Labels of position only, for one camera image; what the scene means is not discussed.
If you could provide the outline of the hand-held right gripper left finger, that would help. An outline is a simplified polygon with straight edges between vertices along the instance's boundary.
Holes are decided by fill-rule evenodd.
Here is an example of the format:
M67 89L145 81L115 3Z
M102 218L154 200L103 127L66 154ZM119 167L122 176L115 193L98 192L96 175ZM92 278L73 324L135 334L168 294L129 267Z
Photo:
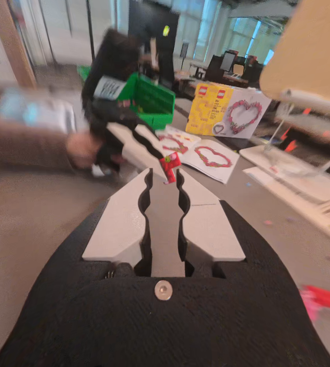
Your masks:
M133 268L142 260L140 243L146 231L140 196L146 192L146 178L153 170L145 169L106 202L103 213L82 254L85 261L108 261L115 265L128 263Z

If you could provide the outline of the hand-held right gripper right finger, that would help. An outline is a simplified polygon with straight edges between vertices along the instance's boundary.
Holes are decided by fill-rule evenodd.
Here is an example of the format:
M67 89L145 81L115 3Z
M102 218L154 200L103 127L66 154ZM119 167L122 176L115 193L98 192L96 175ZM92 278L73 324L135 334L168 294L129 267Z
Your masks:
M241 262L246 256L220 199L183 169L176 172L178 251L183 262Z

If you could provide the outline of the person's left forearm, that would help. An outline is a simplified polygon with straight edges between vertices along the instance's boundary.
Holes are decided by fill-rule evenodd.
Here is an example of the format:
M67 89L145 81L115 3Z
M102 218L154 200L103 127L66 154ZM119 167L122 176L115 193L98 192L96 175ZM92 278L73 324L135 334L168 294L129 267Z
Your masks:
M0 171L33 169L73 171L78 169L67 151L68 135L0 119Z

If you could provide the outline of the red pink lego assembly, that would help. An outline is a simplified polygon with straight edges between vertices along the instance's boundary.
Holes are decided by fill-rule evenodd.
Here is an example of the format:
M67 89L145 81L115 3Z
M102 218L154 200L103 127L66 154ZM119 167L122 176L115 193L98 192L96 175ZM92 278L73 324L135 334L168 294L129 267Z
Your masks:
M321 309L330 309L330 291L319 287L305 286L299 290L299 293L312 322L318 319Z

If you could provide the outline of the black screen panel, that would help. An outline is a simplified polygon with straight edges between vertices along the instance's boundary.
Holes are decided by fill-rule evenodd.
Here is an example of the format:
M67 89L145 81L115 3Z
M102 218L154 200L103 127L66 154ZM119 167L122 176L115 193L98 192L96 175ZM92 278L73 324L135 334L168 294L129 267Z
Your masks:
M150 43L155 40L158 82L170 90L175 84L173 53L179 17L170 7L154 1L129 1L128 34L140 40L145 54L151 53Z

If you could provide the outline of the lego instruction booklet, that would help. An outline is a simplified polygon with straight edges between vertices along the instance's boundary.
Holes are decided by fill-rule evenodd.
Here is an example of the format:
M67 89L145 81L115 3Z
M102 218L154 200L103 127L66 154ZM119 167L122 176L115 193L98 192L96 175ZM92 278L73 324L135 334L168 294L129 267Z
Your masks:
M176 152L183 166L226 184L236 167L239 154L217 141L202 139L167 125L155 134L167 153Z

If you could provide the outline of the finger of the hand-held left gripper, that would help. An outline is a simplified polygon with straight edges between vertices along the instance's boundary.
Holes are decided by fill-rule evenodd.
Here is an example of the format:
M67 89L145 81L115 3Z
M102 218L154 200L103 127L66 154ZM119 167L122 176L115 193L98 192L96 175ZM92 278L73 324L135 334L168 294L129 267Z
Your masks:
M132 129L119 123L108 123L107 130L122 143L121 155L124 159L140 170L152 168L153 173L160 177L163 182L166 181L159 160L135 140Z
M165 157L160 140L147 124L138 124L133 130L133 136L153 157L158 160Z

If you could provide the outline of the yellow lego box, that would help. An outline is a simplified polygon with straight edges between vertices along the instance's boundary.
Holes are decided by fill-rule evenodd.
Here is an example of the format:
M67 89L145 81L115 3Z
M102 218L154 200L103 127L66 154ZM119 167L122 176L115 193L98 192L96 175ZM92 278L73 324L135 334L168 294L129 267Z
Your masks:
M195 89L186 132L196 135L250 139L271 99L255 88L214 82Z

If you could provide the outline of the green plastic bin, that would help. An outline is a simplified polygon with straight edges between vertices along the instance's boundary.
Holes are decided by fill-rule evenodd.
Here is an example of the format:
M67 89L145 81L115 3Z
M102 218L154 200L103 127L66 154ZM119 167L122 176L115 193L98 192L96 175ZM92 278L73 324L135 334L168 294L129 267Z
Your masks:
M155 85L152 80L137 72L133 73L120 92L117 102L146 122L153 130L164 130L172 124L175 109L175 94Z

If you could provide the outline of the red lego piece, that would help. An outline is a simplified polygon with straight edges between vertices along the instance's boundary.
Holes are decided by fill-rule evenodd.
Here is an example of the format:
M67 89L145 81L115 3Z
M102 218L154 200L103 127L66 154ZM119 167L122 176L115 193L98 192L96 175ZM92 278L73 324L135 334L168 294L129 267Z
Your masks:
M173 169L181 165L180 158L177 152L173 152L159 160L162 170L166 176L165 185L176 182L175 174Z

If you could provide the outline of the dark desktop monitors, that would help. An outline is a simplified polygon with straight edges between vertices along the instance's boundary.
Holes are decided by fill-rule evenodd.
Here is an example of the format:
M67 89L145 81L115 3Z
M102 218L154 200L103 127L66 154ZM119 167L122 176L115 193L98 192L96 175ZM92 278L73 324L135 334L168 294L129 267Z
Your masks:
M204 80L241 88L259 88L263 68L256 56L241 57L237 51L228 50L223 56L212 57Z

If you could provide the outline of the person's left hand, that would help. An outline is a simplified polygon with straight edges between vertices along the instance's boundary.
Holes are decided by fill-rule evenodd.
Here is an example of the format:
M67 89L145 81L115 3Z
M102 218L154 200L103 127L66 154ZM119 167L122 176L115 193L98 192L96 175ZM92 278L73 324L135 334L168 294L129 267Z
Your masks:
M74 167L88 170L96 162L97 153L102 145L103 141L89 131L75 132L68 135L66 151Z

